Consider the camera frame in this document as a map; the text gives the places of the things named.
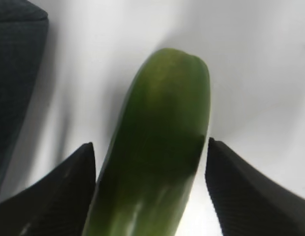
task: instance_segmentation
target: white backdrop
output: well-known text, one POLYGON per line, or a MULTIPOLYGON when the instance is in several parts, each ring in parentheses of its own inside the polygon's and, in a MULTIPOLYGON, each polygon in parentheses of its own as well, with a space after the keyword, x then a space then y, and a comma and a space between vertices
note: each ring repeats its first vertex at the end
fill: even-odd
MULTIPOLYGON (((305 198, 305 0, 31 0, 50 32, 0 201, 49 173, 82 143, 101 168, 126 90, 154 50, 208 65, 210 135, 305 198)), ((178 236, 218 236, 206 157, 178 236)))

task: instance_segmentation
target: cucumber skin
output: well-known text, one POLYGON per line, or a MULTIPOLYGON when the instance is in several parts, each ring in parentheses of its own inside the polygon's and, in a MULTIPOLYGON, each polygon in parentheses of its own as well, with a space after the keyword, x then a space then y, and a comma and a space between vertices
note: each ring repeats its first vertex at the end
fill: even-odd
POLYGON ((207 66, 175 49, 134 78, 86 222, 86 236, 173 236, 197 171, 210 113, 207 66))

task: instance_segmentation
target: textured black material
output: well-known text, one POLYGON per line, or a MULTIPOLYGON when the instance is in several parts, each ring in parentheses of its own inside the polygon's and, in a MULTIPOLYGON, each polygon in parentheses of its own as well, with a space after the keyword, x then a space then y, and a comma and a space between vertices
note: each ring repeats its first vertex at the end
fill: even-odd
POLYGON ((305 200, 213 138, 205 176, 224 236, 305 236, 305 200))
POLYGON ((47 13, 26 0, 0 0, 0 186, 39 70, 47 13))
POLYGON ((95 188, 92 144, 0 204, 0 236, 81 236, 95 188))

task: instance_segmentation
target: green cucumber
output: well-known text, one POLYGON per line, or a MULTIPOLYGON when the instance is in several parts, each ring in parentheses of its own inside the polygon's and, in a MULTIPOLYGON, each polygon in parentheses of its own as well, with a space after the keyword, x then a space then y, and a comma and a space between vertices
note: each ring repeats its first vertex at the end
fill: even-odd
POLYGON ((173 236, 209 113, 209 72, 201 59, 170 48, 148 58, 130 88, 84 235, 173 236))

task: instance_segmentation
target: black fabric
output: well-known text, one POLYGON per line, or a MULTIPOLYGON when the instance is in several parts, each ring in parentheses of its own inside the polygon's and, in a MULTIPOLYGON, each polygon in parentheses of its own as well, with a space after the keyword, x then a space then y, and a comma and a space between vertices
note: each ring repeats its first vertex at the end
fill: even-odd
POLYGON ((305 200, 213 138, 205 178, 224 236, 305 236, 305 200))
POLYGON ((95 188, 92 144, 0 204, 0 236, 81 236, 95 188))
POLYGON ((47 13, 25 0, 0 0, 0 186, 41 62, 47 13))

